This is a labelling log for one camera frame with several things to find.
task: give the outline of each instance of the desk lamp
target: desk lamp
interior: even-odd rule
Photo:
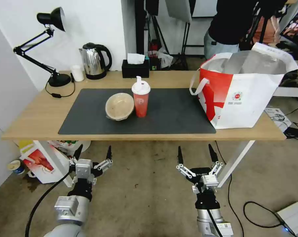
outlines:
[[[42,42],[46,41],[47,39],[53,37],[54,29],[51,28],[51,25],[54,25],[59,30],[65,31],[64,29],[64,13],[61,7],[58,7],[54,9],[50,14],[49,13],[38,13],[37,14],[37,20],[43,24],[46,27],[46,30],[42,32],[41,34],[35,36],[34,38],[30,39],[29,41],[25,42],[24,44],[17,46],[14,48],[14,53],[16,53],[19,56],[22,56],[23,58],[27,59],[28,61],[31,61],[32,63],[36,64],[37,66],[41,67],[42,69],[48,71],[51,73],[51,76],[49,78],[49,85],[52,87],[60,87],[68,84],[71,82],[71,78],[69,75],[66,74],[59,74],[55,68],[50,67],[48,65],[42,64],[38,62],[37,60],[29,57],[26,55],[26,52],[37,45],[41,44]],[[48,34],[47,38],[39,41],[38,43],[34,43],[31,45],[28,45],[30,42],[34,41],[35,39],[39,38],[40,36]]]

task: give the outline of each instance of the lamp base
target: lamp base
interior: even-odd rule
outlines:
[[[53,73],[49,78],[49,85],[52,87],[65,86],[71,82],[71,77],[67,74]]]

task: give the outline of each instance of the person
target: person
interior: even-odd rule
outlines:
[[[204,37],[204,55],[239,51],[239,42],[247,34],[253,22],[253,10],[259,2],[263,15],[270,18],[276,6],[286,0],[217,0],[217,14]]]

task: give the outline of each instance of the black desk mat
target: black desk mat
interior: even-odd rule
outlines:
[[[216,133],[197,97],[187,88],[151,89],[148,111],[138,118],[135,110],[122,121],[106,117],[105,104],[116,93],[131,89],[82,89],[59,134],[196,134]]]

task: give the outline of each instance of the tissue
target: tissue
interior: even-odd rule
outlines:
[[[143,64],[145,60],[145,56],[142,54],[127,54],[127,62],[128,64]]]

